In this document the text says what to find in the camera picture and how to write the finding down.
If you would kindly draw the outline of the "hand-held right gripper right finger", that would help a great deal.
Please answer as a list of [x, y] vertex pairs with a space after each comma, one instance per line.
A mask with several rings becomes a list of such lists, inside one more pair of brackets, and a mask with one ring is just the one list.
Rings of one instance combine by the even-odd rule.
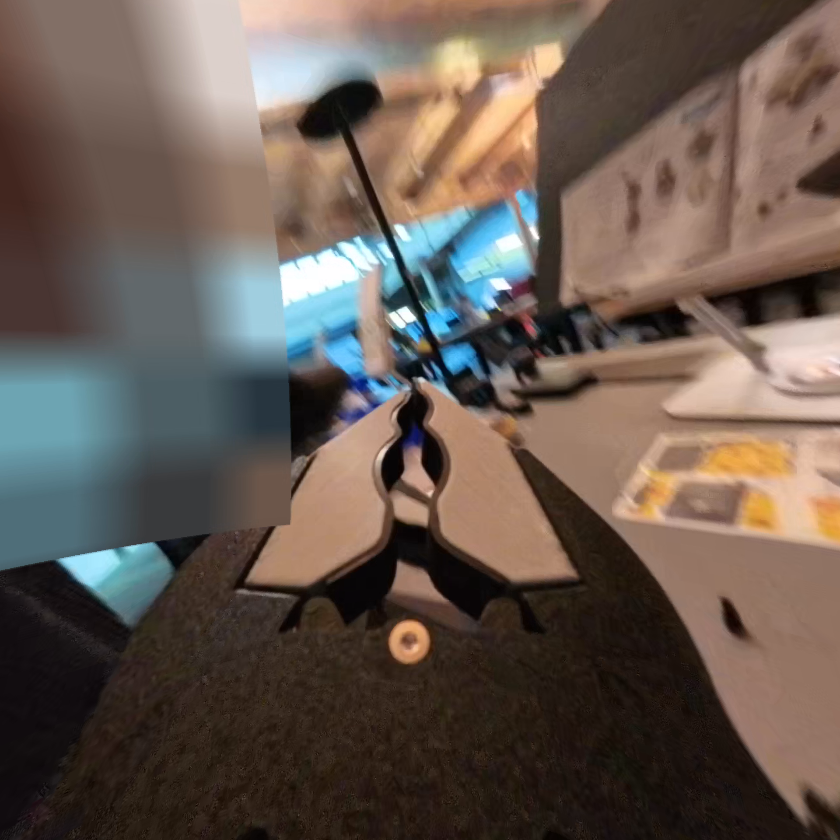
[[416, 381], [430, 532], [448, 553], [512, 587], [581, 577], [509, 440], [426, 380]]

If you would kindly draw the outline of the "white instruction booklet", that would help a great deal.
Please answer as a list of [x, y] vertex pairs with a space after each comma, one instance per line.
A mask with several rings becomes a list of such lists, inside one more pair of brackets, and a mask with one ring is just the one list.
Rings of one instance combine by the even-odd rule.
[[838, 268], [839, 6], [818, 3], [561, 195], [560, 300], [647, 301]]

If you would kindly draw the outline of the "white booklet stand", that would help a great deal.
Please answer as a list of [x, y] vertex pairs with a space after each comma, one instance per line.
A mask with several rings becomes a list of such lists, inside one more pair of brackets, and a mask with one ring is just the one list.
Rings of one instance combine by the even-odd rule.
[[837, 269], [838, 221], [836, 209], [736, 248], [719, 230], [681, 227], [636, 255], [618, 234], [596, 234], [581, 213], [564, 212], [561, 300], [610, 318], [675, 304], [698, 321], [707, 336], [666, 342], [667, 358], [682, 350], [701, 357], [689, 383], [663, 404], [674, 418], [838, 424], [838, 315], [750, 331], [711, 302]]

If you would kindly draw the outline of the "black pole with round disc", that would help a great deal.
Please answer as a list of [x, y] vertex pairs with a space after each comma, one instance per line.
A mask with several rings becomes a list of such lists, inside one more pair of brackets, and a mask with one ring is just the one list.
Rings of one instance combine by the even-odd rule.
[[403, 254], [396, 243], [394, 230], [385, 214], [384, 207], [377, 195], [353, 134], [353, 127], [370, 117], [373, 111], [382, 105], [382, 102], [382, 93], [373, 79], [345, 80], [326, 90], [307, 105], [297, 121], [297, 130], [306, 140], [341, 138], [350, 155], [366, 201], [391, 252], [402, 285], [409, 297], [411, 310], [421, 325], [423, 336], [429, 345], [434, 363], [442, 375], [444, 383], [450, 386], [453, 383], [453, 375], [446, 365], [438, 339], [429, 326], [425, 310], [414, 287]]

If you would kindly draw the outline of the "grey backing board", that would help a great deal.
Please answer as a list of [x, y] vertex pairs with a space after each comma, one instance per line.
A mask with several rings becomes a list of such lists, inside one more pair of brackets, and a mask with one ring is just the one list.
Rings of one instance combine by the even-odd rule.
[[609, 2], [537, 103], [535, 294], [560, 300], [560, 200], [579, 177], [821, 2]]

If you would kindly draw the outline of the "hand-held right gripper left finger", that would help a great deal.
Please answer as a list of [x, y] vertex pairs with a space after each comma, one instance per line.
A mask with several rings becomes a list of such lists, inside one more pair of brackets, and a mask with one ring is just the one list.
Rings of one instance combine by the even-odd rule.
[[358, 584], [387, 593], [396, 573], [391, 492], [405, 468], [413, 396], [400, 392], [321, 446], [245, 570], [245, 592], [310, 595]]

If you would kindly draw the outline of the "yellow grey sticker sheet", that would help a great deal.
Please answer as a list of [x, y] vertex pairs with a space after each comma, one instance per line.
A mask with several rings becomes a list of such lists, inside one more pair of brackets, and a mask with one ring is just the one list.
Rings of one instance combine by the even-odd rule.
[[838, 550], [838, 428], [660, 434], [612, 513], [629, 522]]

